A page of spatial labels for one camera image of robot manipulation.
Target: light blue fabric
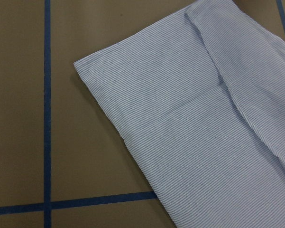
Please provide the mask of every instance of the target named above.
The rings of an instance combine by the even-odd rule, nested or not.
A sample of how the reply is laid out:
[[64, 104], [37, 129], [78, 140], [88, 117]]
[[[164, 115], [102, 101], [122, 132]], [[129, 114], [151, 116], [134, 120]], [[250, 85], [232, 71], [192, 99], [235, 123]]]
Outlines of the light blue fabric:
[[285, 228], [285, 43], [231, 0], [74, 65], [178, 228]]

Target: blue line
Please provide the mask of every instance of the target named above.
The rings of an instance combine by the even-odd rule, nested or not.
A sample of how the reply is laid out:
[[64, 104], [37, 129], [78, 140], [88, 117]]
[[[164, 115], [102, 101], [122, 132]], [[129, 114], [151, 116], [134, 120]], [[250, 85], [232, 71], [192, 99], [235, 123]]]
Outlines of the blue line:
[[51, 228], [51, 1], [44, 7], [44, 228]]
[[52, 202], [53, 209], [75, 208], [136, 200], [157, 199], [153, 191]]
[[[52, 202], [51, 209], [76, 208], [76, 207], [130, 202], [130, 201], [146, 200], [146, 199], [147, 200], [157, 199], [157, 196], [153, 191], [147, 191], [147, 192], [137, 192], [137, 193], [129, 193], [121, 195], [112, 195], [112, 196], [100, 196], [100, 197], [85, 198], [85, 199], [63, 200], [63, 201]], [[43, 209], [44, 209], [43, 203], [0, 207], [0, 215], [43, 211]]]
[[285, 31], [285, 11], [284, 11], [282, 0], [276, 0], [276, 3], [277, 3], [279, 15], [280, 15], [281, 23], [283, 24], [284, 31]]

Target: folded cloth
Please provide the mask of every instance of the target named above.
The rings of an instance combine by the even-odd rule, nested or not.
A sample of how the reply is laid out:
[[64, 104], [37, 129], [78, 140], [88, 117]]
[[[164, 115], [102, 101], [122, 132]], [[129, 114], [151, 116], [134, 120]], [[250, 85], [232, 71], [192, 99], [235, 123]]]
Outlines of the folded cloth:
[[285, 228], [285, 42], [199, 0], [75, 62], [178, 228]]

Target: folded fabric flap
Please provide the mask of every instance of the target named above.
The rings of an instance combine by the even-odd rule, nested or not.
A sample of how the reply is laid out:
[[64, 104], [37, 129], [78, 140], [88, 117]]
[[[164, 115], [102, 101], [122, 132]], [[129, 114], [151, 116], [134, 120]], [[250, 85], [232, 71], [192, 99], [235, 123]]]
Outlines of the folded fabric flap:
[[285, 47], [270, 43], [231, 0], [198, 1], [186, 14], [234, 105], [285, 168]]

